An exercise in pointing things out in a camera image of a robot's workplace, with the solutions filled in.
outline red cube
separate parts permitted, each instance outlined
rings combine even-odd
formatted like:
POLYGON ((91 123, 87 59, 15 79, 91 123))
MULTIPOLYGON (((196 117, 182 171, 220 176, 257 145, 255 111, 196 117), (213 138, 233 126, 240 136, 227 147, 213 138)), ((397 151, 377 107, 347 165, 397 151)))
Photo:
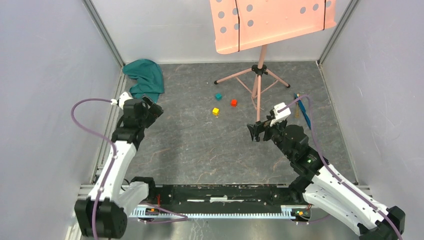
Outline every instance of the red cube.
POLYGON ((231 106, 233 107, 237 106, 237 100, 235 99, 231 100, 231 106))

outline blue marker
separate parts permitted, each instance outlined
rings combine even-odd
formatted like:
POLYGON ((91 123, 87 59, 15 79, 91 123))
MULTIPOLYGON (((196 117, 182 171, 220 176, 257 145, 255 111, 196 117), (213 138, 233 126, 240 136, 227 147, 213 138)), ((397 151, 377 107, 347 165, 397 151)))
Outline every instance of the blue marker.
MULTIPOLYGON (((299 94, 294 94, 294 99, 297 99, 299 97, 299 94)), ((307 124, 307 126, 309 127, 309 129, 311 129, 311 120, 309 120, 309 117, 308 117, 308 115, 306 114, 306 109, 305 109, 305 106, 304 106, 304 104, 302 103, 302 101, 297 101, 297 103, 299 104, 299 108, 300 108, 300 110, 302 111, 302 114, 303 114, 303 116, 304 116, 304 118, 305 118, 305 120, 306 120, 306 124, 307 124)))

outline teal cube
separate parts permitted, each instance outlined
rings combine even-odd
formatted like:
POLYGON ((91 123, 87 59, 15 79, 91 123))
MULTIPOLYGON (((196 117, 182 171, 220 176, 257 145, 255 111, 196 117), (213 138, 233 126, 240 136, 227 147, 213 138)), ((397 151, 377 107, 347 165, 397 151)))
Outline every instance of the teal cube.
POLYGON ((221 93, 217 93, 217 94, 215 94, 215 98, 216 98, 216 100, 219 101, 223 98, 223 96, 221 95, 221 93))

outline small cube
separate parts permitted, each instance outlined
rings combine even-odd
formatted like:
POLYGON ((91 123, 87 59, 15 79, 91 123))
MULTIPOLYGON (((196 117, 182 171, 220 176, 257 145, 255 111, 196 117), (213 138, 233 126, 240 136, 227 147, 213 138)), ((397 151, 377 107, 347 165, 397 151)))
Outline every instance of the small cube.
POLYGON ((231 106, 233 107, 237 106, 237 100, 235 99, 231 100, 231 106))
POLYGON ((213 115, 215 115, 215 116, 218 116, 218 114, 220 114, 220 110, 218 109, 218 108, 214 108, 213 110, 212 110, 212 113, 213 113, 213 115))
POLYGON ((217 94, 215 94, 215 98, 216 98, 216 100, 219 101, 223 98, 223 96, 221 95, 221 93, 217 93, 217 94))

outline yellow cube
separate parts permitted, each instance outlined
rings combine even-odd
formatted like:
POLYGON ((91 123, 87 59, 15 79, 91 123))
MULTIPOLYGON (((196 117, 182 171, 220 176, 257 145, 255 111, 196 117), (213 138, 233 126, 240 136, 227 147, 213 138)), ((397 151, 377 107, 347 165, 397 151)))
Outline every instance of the yellow cube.
POLYGON ((213 113, 213 115, 215 115, 215 116, 218 116, 218 114, 220 114, 220 110, 218 109, 218 108, 214 108, 213 110, 212 110, 212 113, 213 113))

